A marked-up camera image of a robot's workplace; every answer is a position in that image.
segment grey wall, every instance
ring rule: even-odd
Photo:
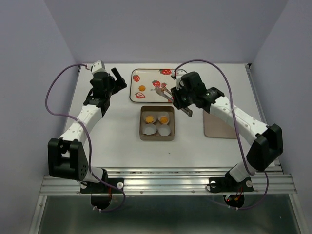
[[[252,62],[286,0],[45,0],[80,61]]]
[[[74,59],[42,0],[1,1],[0,31],[0,232],[28,233],[47,173],[47,142],[64,124],[46,112],[45,93]],[[56,85],[55,111],[68,111],[76,73]]]
[[[283,129],[283,168],[292,173],[312,230],[312,1],[290,0],[252,72],[265,116]]]

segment table top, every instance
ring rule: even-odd
[[[111,106],[91,132],[92,166],[96,167],[231,167],[241,161],[236,139],[204,136],[203,110],[194,105],[193,117],[175,109],[173,141],[142,141],[139,138],[140,109],[143,105],[164,103],[133,103],[129,99],[131,73],[137,68],[176,68],[178,64],[105,64],[106,70],[116,67],[128,87],[111,97]],[[260,114],[244,64],[218,64],[231,85],[234,104],[260,120]],[[206,88],[216,87],[226,96],[229,92],[222,75],[207,64],[187,64],[187,72],[201,75]],[[84,67],[78,76],[69,113],[78,116],[92,88],[90,71]],[[72,124],[67,120],[66,129]],[[245,154],[250,145],[242,139]],[[84,145],[88,155],[87,142]]]

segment white tray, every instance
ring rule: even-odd
[[[155,92],[155,87],[166,85],[170,90],[176,86],[171,74],[174,69],[135,69],[131,74],[130,100],[133,102],[170,102]],[[177,74],[186,74],[178,69]]]

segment strawberry print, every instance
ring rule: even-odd
[[[135,82],[139,82],[140,81],[140,77],[138,76],[138,75],[133,75],[133,80],[135,81]]]
[[[137,92],[137,93],[135,94],[135,96],[136,96],[136,98],[138,98],[138,99],[145,98],[145,95],[144,95],[143,93],[141,93],[141,92]]]
[[[163,75],[171,75],[170,69],[160,69],[159,72]]]
[[[158,80],[153,80],[152,81],[153,86],[155,87],[160,87],[160,82]]]

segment purple cable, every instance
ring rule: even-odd
[[[51,90],[52,90],[53,85],[55,84],[55,82],[58,80],[58,78],[59,78],[67,69],[69,69],[69,68],[71,68],[71,67],[75,67],[75,66],[84,66],[85,68],[87,68],[87,65],[85,65],[85,64],[80,64],[80,63],[79,63],[79,64],[73,64],[73,65],[70,65],[70,66],[64,68],[64,69],[58,74],[58,76],[54,79],[54,81],[51,83],[51,85],[50,85],[50,87],[49,87],[49,89],[48,89],[47,95],[45,96],[45,108],[47,109],[47,111],[48,111],[50,114],[52,114],[52,115],[54,115],[54,116],[63,116],[63,117],[71,118],[71,119],[73,119],[74,121],[77,121],[77,122],[82,126],[83,130],[84,130],[85,133],[86,133],[86,136],[87,136],[87,139],[88,139],[88,144],[89,144],[89,166],[88,166],[88,169],[89,169],[91,175],[92,175],[95,179],[97,179],[100,183],[104,184],[105,186],[110,187],[110,188],[112,188],[112,189],[116,189],[116,190],[120,191],[120,192],[123,194],[123,200],[122,200],[122,202],[121,202],[117,207],[114,207],[114,208],[108,209],[108,210],[101,210],[101,209],[98,209],[98,208],[96,208],[96,209],[97,209],[98,211],[101,211],[101,212],[110,212],[110,211],[114,211],[114,210],[117,210],[118,208],[120,208],[120,207],[124,204],[124,202],[125,202],[125,200],[126,200],[126,194],[125,194],[125,192],[124,192],[122,189],[119,189],[119,188],[117,188],[117,187],[115,187],[115,186],[113,186],[113,185],[110,185],[110,184],[106,183],[105,181],[103,181],[103,180],[101,180],[100,178],[98,178],[98,177],[92,172],[92,168],[91,168],[92,144],[91,144],[90,134],[89,134],[89,132],[88,132],[86,126],[85,126],[82,122],[78,121],[78,119],[77,119],[76,117],[71,116],[71,115],[66,115],[66,114],[57,114],[57,113],[54,113],[54,112],[52,112],[52,111],[50,110],[50,108],[48,107],[48,98],[49,98],[49,95],[50,95],[50,92],[51,92]]]
[[[231,106],[231,110],[232,110],[232,115],[233,115],[233,121],[234,121],[234,128],[235,128],[235,133],[236,133],[236,137],[237,137],[237,142],[238,142],[238,146],[239,146],[239,150],[240,150],[240,154],[242,156],[242,159],[243,159],[243,163],[244,163],[244,166],[245,166],[245,169],[247,171],[248,174],[250,174],[251,176],[253,176],[253,174],[249,171],[248,169],[248,166],[247,166],[247,162],[245,160],[245,156],[244,156],[244,151],[243,151],[243,146],[242,146],[242,142],[240,140],[240,136],[239,136],[239,130],[238,130],[238,125],[237,125],[237,120],[236,120],[236,115],[235,115],[235,110],[234,110],[234,104],[233,104],[233,95],[232,95],[232,90],[231,90],[231,87],[230,87],[230,84],[229,84],[229,81],[228,79],[226,78],[225,74],[223,73],[223,71],[217,66],[215,65],[214,63],[212,62],[209,62],[207,60],[204,60],[204,59],[193,59],[193,60],[189,60],[189,61],[186,61],[182,64],[180,64],[178,67],[175,68],[175,75],[176,75],[176,71],[177,69],[179,69],[180,67],[182,67],[183,65],[187,64],[187,63],[190,63],[190,62],[205,62],[205,63],[208,63],[210,64],[211,66],[215,67],[220,73],[221,75],[223,76],[225,82],[226,82],[226,85],[228,86],[228,89],[229,89],[229,94],[230,94],[230,106]],[[269,189],[269,177],[268,177],[268,174],[266,172],[264,172],[265,176],[266,176],[266,179],[267,179],[267,188],[263,194],[263,197],[257,202],[255,203],[254,205],[252,206],[248,206],[248,207],[244,207],[244,208],[239,208],[240,210],[247,210],[247,209],[250,209],[256,205],[258,205],[259,203],[261,203],[264,199],[264,197],[267,195],[267,192],[268,192],[268,189]]]

